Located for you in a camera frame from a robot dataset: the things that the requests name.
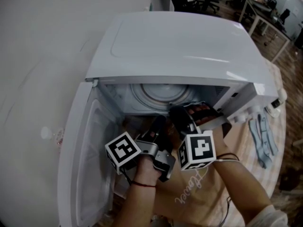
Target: wooden floor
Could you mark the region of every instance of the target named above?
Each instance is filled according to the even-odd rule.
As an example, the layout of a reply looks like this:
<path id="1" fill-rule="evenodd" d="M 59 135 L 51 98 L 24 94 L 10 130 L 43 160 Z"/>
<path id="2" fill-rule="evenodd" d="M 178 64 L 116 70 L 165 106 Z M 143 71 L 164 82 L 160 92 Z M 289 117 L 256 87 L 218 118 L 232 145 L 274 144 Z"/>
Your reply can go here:
<path id="1" fill-rule="evenodd" d="M 225 1 L 220 2 L 220 10 L 217 14 L 225 19 L 238 21 L 239 16 L 234 15 L 236 10 L 230 5 L 226 5 Z M 246 19 L 242 21 L 242 25 L 248 31 L 252 23 Z M 252 35 L 252 39 L 261 54 L 268 60 L 274 58 L 284 43 L 283 39 L 278 37 L 265 46 L 264 43 L 268 43 L 275 37 L 274 35 L 274 30 L 268 28 L 266 34 L 262 36 L 261 30 L 258 27 Z M 288 214 L 289 224 L 291 224 L 298 211 L 303 212 L 303 196 L 282 194 L 279 191 L 279 184 L 281 175 L 287 171 L 287 168 L 303 169 L 303 155 L 298 149 L 292 147 L 292 142 L 303 139 L 303 51 L 296 48 L 293 43 L 290 43 L 274 64 L 281 70 L 288 100 L 286 102 L 285 152 L 278 183 L 272 196 L 272 202 L 277 208 Z M 303 181 L 301 181 L 301 184 L 296 189 L 303 189 Z"/>

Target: hand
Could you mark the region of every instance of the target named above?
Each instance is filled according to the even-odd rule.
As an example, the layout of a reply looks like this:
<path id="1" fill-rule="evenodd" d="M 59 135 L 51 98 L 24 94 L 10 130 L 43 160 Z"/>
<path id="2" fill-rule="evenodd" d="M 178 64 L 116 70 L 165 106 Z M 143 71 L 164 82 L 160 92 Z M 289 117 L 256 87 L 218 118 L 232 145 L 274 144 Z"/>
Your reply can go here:
<path id="1" fill-rule="evenodd" d="M 194 114 L 197 111 L 201 111 L 201 110 L 205 110 L 205 109 L 209 109 L 209 107 L 206 105 L 195 105 L 188 109 L 188 113 Z M 215 116 L 209 116 L 209 117 L 205 117 L 201 120 L 197 120 L 197 121 L 195 121 L 195 123 L 196 123 L 196 126 L 199 126 L 199 125 L 206 123 L 208 121 L 211 121 L 212 119 L 215 119 L 215 118 L 216 118 Z M 222 126 L 219 126 L 213 130 L 213 138 L 214 138 L 214 147 L 216 149 L 217 156 L 231 152 L 224 143 Z"/>
<path id="2" fill-rule="evenodd" d="M 158 178 L 161 176 L 161 171 L 153 167 L 152 158 L 142 156 L 137 165 L 137 172 L 134 180 L 138 183 L 155 186 Z"/>

